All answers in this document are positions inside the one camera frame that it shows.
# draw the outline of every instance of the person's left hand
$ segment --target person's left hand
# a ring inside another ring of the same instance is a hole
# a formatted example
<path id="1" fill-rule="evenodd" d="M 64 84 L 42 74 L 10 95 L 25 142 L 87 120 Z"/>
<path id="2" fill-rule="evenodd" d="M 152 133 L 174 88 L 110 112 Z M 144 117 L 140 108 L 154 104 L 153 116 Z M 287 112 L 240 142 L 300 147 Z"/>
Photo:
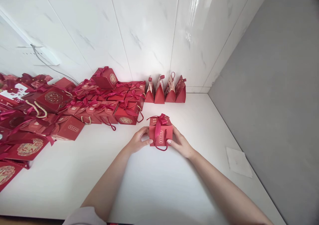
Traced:
<path id="1" fill-rule="evenodd" d="M 146 145 L 149 145 L 153 143 L 152 139 L 148 139 L 145 141 L 142 141 L 142 137 L 144 134 L 147 134 L 149 132 L 149 127 L 145 126 L 142 127 L 138 132 L 136 132 L 130 142 L 125 146 L 125 149 L 130 151 L 131 154 L 136 153 L 141 148 L 143 148 Z"/>

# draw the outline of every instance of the hand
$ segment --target hand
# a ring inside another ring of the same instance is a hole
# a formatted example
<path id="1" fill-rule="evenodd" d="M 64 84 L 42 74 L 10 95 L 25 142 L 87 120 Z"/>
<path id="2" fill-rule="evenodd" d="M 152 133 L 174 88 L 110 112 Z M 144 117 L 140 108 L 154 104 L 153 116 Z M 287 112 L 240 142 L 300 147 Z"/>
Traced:
<path id="1" fill-rule="evenodd" d="M 196 150 L 191 147 L 191 145 L 185 139 L 184 135 L 182 135 L 174 125 L 173 132 L 176 135 L 178 143 L 172 140 L 167 140 L 167 142 L 185 158 L 189 159 L 190 157 L 192 157 L 196 153 Z"/>
<path id="2" fill-rule="evenodd" d="M 133 153 L 136 153 L 137 151 L 139 151 L 144 146 L 153 143 L 153 140 L 151 140 L 151 139 L 142 141 L 143 135 L 147 134 L 149 131 L 150 130 L 149 130 L 148 126 L 142 127 L 138 132 L 136 132 L 133 135 L 132 139 L 125 146 L 125 149 L 127 149 L 131 154 L 133 154 Z"/>

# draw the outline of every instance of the pointed gift bag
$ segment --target pointed gift bag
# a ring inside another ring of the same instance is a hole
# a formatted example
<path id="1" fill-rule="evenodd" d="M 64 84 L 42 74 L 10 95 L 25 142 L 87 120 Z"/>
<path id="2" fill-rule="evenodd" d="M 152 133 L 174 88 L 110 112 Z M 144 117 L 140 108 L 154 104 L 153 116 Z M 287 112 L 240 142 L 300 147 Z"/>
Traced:
<path id="1" fill-rule="evenodd" d="M 149 77 L 149 85 L 147 88 L 146 96 L 145 96 L 145 101 L 146 103 L 154 103 L 154 94 L 155 94 L 155 89 L 154 89 L 154 84 L 152 81 L 152 77 Z"/>
<path id="2" fill-rule="evenodd" d="M 172 72 L 165 88 L 165 102 L 175 103 L 176 94 L 175 94 L 174 78 L 175 78 L 175 72 Z"/>
<path id="3" fill-rule="evenodd" d="M 186 79 L 180 76 L 176 85 L 176 101 L 175 103 L 185 103 L 186 100 Z"/>
<path id="4" fill-rule="evenodd" d="M 164 83 L 163 79 L 165 78 L 164 75 L 159 75 L 159 81 L 156 85 L 156 93 L 155 93 L 155 104 L 165 104 L 165 97 L 164 97 Z"/>

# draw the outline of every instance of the white countertop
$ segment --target white countertop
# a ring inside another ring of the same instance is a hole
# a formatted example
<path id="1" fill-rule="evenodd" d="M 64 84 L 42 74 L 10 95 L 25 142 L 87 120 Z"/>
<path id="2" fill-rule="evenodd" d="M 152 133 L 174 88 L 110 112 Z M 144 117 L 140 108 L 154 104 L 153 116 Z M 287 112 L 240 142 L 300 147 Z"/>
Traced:
<path id="1" fill-rule="evenodd" d="M 240 150 L 208 94 L 187 94 L 186 103 L 150 104 L 136 125 L 85 126 L 74 141 L 47 145 L 30 170 L 23 169 L 0 192 L 0 214 L 65 219 L 78 208 L 104 171 L 148 117 L 164 113 L 189 143 L 243 190 L 276 225 L 285 224 L 256 174 L 229 169 L 226 147 Z M 136 223 L 151 218 L 227 224 L 188 160 L 172 147 L 145 147 L 133 154 L 109 221 Z"/>

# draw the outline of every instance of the sleeve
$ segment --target sleeve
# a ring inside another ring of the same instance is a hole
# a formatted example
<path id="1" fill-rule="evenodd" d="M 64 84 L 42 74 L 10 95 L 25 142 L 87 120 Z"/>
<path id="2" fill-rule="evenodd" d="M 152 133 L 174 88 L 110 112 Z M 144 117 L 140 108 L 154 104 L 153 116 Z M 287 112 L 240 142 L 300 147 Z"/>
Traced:
<path id="1" fill-rule="evenodd" d="M 62 225 L 106 225 L 106 222 L 96 215 L 94 207 L 82 207 L 71 213 Z"/>

